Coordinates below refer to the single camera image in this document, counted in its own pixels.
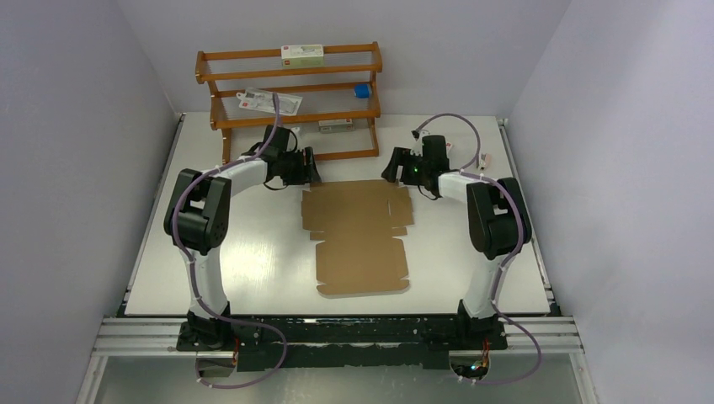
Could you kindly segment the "brown cardboard box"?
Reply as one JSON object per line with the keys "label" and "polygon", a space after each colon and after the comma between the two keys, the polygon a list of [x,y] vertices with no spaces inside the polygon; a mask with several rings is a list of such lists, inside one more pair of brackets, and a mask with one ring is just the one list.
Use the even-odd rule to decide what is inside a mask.
{"label": "brown cardboard box", "polygon": [[402,238],[414,224],[408,189],[386,180],[315,183],[301,196],[325,296],[400,292],[409,286]]}

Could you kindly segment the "aluminium table frame rail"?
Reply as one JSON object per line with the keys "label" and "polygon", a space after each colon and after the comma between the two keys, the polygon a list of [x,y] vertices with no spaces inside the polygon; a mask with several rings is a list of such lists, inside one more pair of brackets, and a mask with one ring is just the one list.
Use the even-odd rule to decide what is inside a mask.
{"label": "aluminium table frame rail", "polygon": [[[92,354],[102,357],[228,359],[263,346],[279,347],[270,330],[240,331],[238,340],[219,348],[179,340],[181,318],[124,317],[103,320]],[[378,316],[296,318],[277,316],[274,323],[292,348],[401,348],[422,344],[436,351],[473,354],[487,343],[492,351],[513,354],[575,354],[583,344],[571,317],[518,317],[497,321],[489,332],[464,332],[449,316]]]}

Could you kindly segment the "clear plastic blister pack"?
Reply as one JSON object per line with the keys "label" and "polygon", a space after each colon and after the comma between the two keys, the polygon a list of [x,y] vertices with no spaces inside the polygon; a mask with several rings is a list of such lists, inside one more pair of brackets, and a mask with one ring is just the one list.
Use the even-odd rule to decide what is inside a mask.
{"label": "clear plastic blister pack", "polygon": [[247,88],[238,92],[236,98],[240,109],[274,114],[275,106],[278,106],[281,116],[296,116],[303,101],[302,96],[257,88]]}

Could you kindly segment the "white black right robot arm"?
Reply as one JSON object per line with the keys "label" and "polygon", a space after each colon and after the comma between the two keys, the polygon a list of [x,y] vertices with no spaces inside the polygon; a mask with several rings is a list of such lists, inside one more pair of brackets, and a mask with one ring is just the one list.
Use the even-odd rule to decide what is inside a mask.
{"label": "white black right robot arm", "polygon": [[464,320],[454,327],[455,339],[463,348],[475,348],[503,314],[498,308],[502,280],[515,256],[531,241],[532,225],[516,178],[494,179],[451,168],[441,135],[423,137],[421,151],[417,155],[404,147],[394,148],[381,177],[416,186],[436,199],[465,204],[472,246],[490,262],[500,260],[474,271],[459,303]]}

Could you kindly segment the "orange wooden shelf rack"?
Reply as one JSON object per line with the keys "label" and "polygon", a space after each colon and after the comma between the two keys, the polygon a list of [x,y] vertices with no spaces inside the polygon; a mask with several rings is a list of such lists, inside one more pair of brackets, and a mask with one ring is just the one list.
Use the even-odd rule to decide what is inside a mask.
{"label": "orange wooden shelf rack", "polygon": [[377,157],[381,117],[378,42],[325,45],[318,61],[288,61],[289,46],[196,55],[195,80],[210,92],[210,127],[222,135],[223,162],[239,130],[265,127],[278,115],[312,137],[322,161]]}

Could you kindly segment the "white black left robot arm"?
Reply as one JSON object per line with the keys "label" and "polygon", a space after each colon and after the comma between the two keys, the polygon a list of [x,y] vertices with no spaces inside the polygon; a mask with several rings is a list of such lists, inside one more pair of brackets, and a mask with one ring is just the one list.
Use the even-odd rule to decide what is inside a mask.
{"label": "white black left robot arm", "polygon": [[163,227],[179,249],[189,278],[188,330],[197,343],[211,349],[225,348],[233,337],[220,260],[231,200],[274,178],[284,186],[321,180],[313,149],[299,147],[293,130],[275,125],[268,125],[263,140],[236,161],[205,171],[186,168],[177,176]]}

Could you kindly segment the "small grey box lower shelf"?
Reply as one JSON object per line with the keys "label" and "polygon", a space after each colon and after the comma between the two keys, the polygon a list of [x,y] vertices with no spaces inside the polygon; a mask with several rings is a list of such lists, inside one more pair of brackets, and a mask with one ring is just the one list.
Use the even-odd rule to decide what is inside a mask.
{"label": "small grey box lower shelf", "polygon": [[317,124],[321,133],[341,133],[354,130],[352,119],[319,120]]}

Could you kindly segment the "blue white small roll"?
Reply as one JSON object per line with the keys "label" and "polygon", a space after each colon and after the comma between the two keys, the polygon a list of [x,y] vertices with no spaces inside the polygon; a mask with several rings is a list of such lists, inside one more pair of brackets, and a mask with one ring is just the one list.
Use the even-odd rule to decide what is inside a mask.
{"label": "blue white small roll", "polygon": [[372,95],[371,85],[369,83],[358,83],[354,86],[354,96],[358,99],[368,99]]}

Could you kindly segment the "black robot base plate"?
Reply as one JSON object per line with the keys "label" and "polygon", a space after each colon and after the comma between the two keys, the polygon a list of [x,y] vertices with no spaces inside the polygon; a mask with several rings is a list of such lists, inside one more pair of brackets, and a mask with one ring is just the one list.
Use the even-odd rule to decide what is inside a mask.
{"label": "black robot base plate", "polygon": [[240,371],[420,365],[449,369],[455,351],[504,350],[504,324],[463,313],[380,316],[237,316],[234,323],[194,315],[181,324],[179,352],[237,356]]}

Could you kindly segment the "white green box top shelf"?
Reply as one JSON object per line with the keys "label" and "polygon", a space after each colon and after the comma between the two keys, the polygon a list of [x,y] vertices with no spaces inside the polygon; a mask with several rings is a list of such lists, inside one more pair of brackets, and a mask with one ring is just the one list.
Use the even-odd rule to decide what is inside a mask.
{"label": "white green box top shelf", "polygon": [[324,66],[324,48],[320,44],[283,45],[280,48],[283,68],[311,68]]}

